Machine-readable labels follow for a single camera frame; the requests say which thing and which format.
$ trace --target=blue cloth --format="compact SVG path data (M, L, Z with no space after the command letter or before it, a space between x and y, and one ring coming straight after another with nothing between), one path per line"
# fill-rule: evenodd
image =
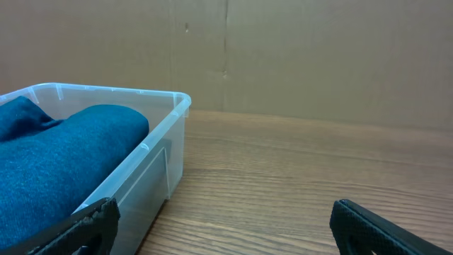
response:
M0 249L68 217L147 136L123 106L53 120L19 97L0 106Z

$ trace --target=plastic bin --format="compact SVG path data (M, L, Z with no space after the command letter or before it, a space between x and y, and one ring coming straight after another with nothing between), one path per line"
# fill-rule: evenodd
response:
M28 97L55 119L97 104L127 106L148 119L151 132L77 208L115 197L121 218L112 254L135 253L183 175L184 122L190 97L180 92L49 83L0 96L0 105L18 96Z

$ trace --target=brown cardboard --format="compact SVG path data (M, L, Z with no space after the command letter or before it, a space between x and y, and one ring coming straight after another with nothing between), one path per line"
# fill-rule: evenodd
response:
M0 82L180 90L193 107L453 129L453 2L2 1Z

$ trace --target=wooden table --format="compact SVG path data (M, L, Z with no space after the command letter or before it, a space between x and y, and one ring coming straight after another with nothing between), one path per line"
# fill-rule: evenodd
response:
M453 133L192 110L184 177L139 254L338 254L349 198L453 251Z

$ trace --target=black object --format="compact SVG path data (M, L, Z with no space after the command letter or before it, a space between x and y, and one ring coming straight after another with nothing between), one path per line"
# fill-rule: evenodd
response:
M330 226L341 255L452 255L347 199L333 204Z
M114 198L103 198L0 255L109 254L117 234L120 211Z

